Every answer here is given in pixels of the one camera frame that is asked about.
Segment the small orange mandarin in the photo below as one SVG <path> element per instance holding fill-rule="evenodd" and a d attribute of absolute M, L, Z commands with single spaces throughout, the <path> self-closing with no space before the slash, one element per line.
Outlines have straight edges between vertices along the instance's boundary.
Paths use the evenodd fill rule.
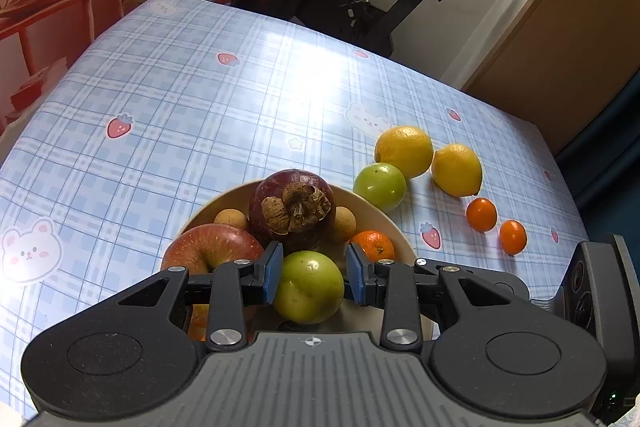
<path fill-rule="evenodd" d="M 500 244 L 503 251 L 510 256 L 515 256 L 527 244 L 526 230 L 520 222 L 516 220 L 506 220 L 500 227 L 499 231 Z"/>
<path fill-rule="evenodd" d="M 497 218 L 497 208 L 487 198 L 477 197 L 466 207 L 466 220 L 477 232 L 485 233 L 495 228 Z"/>

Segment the red apple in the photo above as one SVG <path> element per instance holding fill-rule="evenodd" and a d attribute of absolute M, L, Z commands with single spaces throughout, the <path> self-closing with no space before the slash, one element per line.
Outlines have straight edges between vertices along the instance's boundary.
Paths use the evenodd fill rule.
<path fill-rule="evenodd" d="M 207 223 L 178 236 L 165 251 L 160 269 L 185 267 L 191 274 L 206 274 L 236 259 L 255 261 L 263 251 L 247 231 Z"/>

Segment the cream round plate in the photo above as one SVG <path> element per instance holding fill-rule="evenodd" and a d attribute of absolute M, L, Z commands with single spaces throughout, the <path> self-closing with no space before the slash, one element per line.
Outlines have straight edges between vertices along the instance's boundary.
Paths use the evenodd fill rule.
<path fill-rule="evenodd" d="M 248 182 L 213 198 L 206 205 L 198 208 L 197 212 L 183 225 L 181 231 L 186 232 L 198 225 L 214 221 L 218 213 L 226 209 L 236 209 L 242 213 L 248 213 L 250 198 L 253 196 L 258 183 Z M 348 208 L 356 218 L 357 230 L 373 230 L 385 234 L 393 243 L 396 260 L 412 265 L 416 260 L 416 252 L 409 243 L 407 237 L 402 234 L 398 226 L 382 210 L 374 207 L 362 197 L 334 185 L 332 187 L 334 202 L 337 206 Z M 369 332 L 374 340 L 380 339 L 383 323 L 383 311 L 373 307 L 360 307 L 352 300 L 345 298 L 341 308 L 326 321 L 317 325 L 298 325 L 286 323 L 284 318 L 273 309 L 265 306 L 256 310 L 248 321 L 248 330 L 251 333 L 309 331 L 312 333 L 352 333 Z"/>

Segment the green apple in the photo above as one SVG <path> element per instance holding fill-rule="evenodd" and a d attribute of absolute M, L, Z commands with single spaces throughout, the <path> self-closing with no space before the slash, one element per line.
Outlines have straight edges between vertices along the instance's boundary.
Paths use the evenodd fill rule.
<path fill-rule="evenodd" d="M 283 260 L 272 306 L 300 325 L 319 324 L 337 312 L 344 298 L 344 279 L 332 259 L 318 251 L 296 251 Z"/>
<path fill-rule="evenodd" d="M 383 211 L 397 208 L 407 193 L 402 172 L 387 162 L 364 167 L 354 181 L 352 191 Z"/>

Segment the dark purple mangosteen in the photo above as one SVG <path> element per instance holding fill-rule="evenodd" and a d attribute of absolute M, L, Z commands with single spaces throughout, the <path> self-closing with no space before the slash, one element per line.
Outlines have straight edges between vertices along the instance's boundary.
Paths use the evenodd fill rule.
<path fill-rule="evenodd" d="M 280 242 L 287 253 L 316 248 L 334 220 L 332 188 L 305 170 L 273 173 L 256 186 L 248 204 L 250 233 L 264 246 Z"/>

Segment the yellow lemon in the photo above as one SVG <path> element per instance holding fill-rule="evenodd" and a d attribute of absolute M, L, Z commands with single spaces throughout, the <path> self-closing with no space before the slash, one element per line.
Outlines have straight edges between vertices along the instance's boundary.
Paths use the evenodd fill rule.
<path fill-rule="evenodd" d="M 434 182 L 450 196 L 480 193 L 483 168 L 471 147 L 454 143 L 436 150 L 431 170 Z"/>
<path fill-rule="evenodd" d="M 376 140 L 374 159 L 399 169 L 406 179 L 426 173 L 434 156 L 428 134 L 418 127 L 396 126 L 384 131 Z"/>

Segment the dark teal curtain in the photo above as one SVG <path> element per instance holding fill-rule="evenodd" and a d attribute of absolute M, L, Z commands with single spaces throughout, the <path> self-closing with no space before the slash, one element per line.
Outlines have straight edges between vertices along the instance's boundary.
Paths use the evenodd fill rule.
<path fill-rule="evenodd" d="M 639 262 L 639 76 L 555 155 L 590 239 L 623 236 Z"/>

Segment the blue plaid strawberry tablecloth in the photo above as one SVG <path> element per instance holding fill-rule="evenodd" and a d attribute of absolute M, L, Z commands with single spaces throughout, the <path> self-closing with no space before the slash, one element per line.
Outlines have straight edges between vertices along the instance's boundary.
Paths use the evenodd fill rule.
<path fill-rule="evenodd" d="M 351 188 L 378 134 L 423 129 L 483 165 L 482 195 L 524 225 L 503 254 L 429 176 L 393 213 L 421 256 L 509 271 L 537 298 L 586 238 L 538 129 L 435 79 L 299 26 L 201 0 L 152 0 L 104 31 L 36 110 L 1 167 L 1 233 L 50 225 L 62 254 L 1 288 L 1 421 L 34 406 L 20 362 L 35 335 L 160 267 L 216 195 L 285 168 Z"/>

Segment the brown wooden wardrobe panel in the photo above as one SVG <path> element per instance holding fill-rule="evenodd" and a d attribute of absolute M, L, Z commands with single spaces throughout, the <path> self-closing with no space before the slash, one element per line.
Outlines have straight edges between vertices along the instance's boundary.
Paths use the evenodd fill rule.
<path fill-rule="evenodd" d="M 639 0 L 529 0 L 463 89 L 557 152 L 638 67 Z"/>

